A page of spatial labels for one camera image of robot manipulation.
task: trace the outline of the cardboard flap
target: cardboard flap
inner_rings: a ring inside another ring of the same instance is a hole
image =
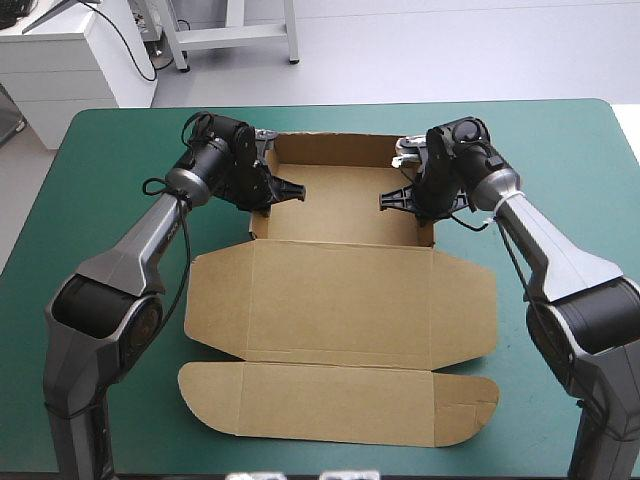
[[[495,348],[495,297],[431,248],[255,240],[196,259],[185,332],[249,361],[431,370]]]
[[[452,445],[476,434],[498,401],[491,380],[417,370],[188,363],[178,380],[202,422],[254,437]]]
[[[282,163],[388,168],[396,155],[396,142],[404,135],[361,133],[281,133],[275,150]]]

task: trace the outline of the black power cord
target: black power cord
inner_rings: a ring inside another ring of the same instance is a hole
[[[133,56],[133,52],[131,51],[131,47],[129,47],[129,44],[127,43],[127,40],[124,38],[124,35],[122,35],[122,32],[120,31],[120,29],[118,27],[116,27],[116,24],[113,23],[113,21],[109,17],[107,17],[104,13],[102,13],[100,10],[95,8],[93,5],[90,5],[90,4],[86,3],[86,2],[84,2],[83,0],[76,0],[76,2],[81,3],[82,5],[84,5],[85,7],[89,8],[90,10],[93,10],[95,13],[97,13],[102,18],[104,18],[107,21],[107,23],[109,25],[111,25],[111,27],[113,27],[113,29],[116,31],[116,33],[120,37],[120,40],[122,40],[122,43],[124,43],[124,46],[127,49],[127,53],[129,53],[129,57],[131,58],[131,61],[133,62],[133,66],[136,67],[136,70],[138,71],[140,76],[142,78],[144,78],[147,82],[155,82],[158,79],[158,72],[160,70],[164,70],[165,68],[167,68],[169,65],[171,65],[173,63],[173,58],[172,58],[171,61],[169,63],[167,63],[166,65],[164,65],[164,66],[162,66],[160,68],[155,68],[154,67],[154,69],[153,69],[153,77],[147,77],[144,74],[144,72],[142,71],[142,69],[140,68],[140,65],[138,65],[138,62],[136,61],[135,57]],[[187,22],[186,20],[180,19],[180,20],[178,20],[178,22],[185,23],[187,25],[187,28],[189,30],[191,30],[191,24],[189,22]]]
[[[148,186],[150,183],[160,183],[161,185],[164,185],[164,188],[158,189],[158,190],[149,190]],[[184,192],[181,192],[179,190],[175,190],[174,188],[172,188],[171,186],[169,186],[169,184],[163,180],[162,178],[148,178],[147,180],[144,181],[144,183],[142,184],[142,193],[144,193],[145,195],[149,195],[149,196],[154,196],[154,195],[160,195],[162,193],[167,193],[169,195],[173,195],[174,197],[176,197],[176,199],[178,200],[178,212],[179,212],[179,218],[180,218],[180,226],[182,226],[182,233],[184,235],[184,246],[185,246],[185,252],[186,252],[186,264],[184,266],[184,270],[182,272],[182,278],[180,279],[180,285],[178,286],[178,290],[176,292],[176,296],[173,298],[173,301],[171,302],[171,306],[169,307],[169,310],[167,310],[167,313],[165,314],[163,320],[162,320],[162,324],[164,325],[166,322],[169,321],[169,319],[171,318],[171,315],[173,315],[174,310],[176,309],[176,307],[178,306],[178,302],[180,301],[180,298],[182,298],[182,293],[184,292],[184,287],[187,284],[187,279],[189,278],[189,271],[191,270],[191,239],[189,237],[189,225],[187,223],[187,212],[185,210],[185,208],[190,208],[189,206],[189,201],[186,198]]]

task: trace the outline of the flattened cardboard box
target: flattened cardboard box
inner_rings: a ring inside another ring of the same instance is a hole
[[[242,436],[462,442],[498,401],[489,379],[430,370],[491,352],[493,274],[433,250],[433,227],[378,210],[406,179],[396,136],[286,134],[269,163],[304,203],[254,214],[254,241],[198,257],[185,332],[245,362],[189,363],[192,412]]]

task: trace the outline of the green table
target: green table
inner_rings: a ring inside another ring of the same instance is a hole
[[[419,134],[475,115],[520,172],[528,198],[581,247],[640,279],[640,169],[610,107],[596,100],[422,105],[212,108],[279,131]],[[42,405],[47,344],[42,310],[83,259],[109,248],[153,201],[142,180],[182,153],[194,109],[97,110],[76,117],[0,277],[0,471],[54,471]],[[463,215],[480,223],[486,214]],[[212,201],[190,216],[196,254],[246,241],[248,215]],[[497,274],[500,339],[492,355],[447,369],[500,386],[493,420],[472,440],[427,449],[236,438],[200,423],[178,391],[178,369],[222,354],[187,339],[181,305],[126,380],[109,395],[119,472],[318,473],[376,468],[385,474],[564,475],[579,409],[531,343],[525,305],[495,227],[480,234],[437,226],[437,248]],[[175,292],[184,262],[176,238],[162,262]]]

